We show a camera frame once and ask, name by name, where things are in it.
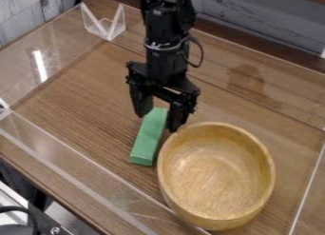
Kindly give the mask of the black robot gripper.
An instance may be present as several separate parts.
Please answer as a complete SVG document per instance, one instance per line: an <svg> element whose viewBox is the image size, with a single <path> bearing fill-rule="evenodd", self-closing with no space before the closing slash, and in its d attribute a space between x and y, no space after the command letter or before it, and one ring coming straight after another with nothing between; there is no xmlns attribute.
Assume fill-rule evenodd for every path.
<svg viewBox="0 0 325 235"><path fill-rule="evenodd" d="M187 76L190 66L202 66L190 61L190 48L148 51L147 62L130 61L126 66L137 115L143 118L154 108L154 98L160 98L171 104L168 130L176 132L190 113L195 112L202 93Z"/></svg>

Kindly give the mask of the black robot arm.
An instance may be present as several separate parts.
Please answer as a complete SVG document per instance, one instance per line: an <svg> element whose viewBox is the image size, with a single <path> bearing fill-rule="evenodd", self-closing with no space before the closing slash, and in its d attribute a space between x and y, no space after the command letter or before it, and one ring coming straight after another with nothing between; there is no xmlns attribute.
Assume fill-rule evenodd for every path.
<svg viewBox="0 0 325 235"><path fill-rule="evenodd" d="M168 130L178 131L196 111L199 87L187 77L191 67L203 64L190 59L191 45L199 40L191 29L196 23L192 0L141 0L147 35L147 61L127 63L130 94L137 114L143 117L156 98L168 102Z"/></svg>

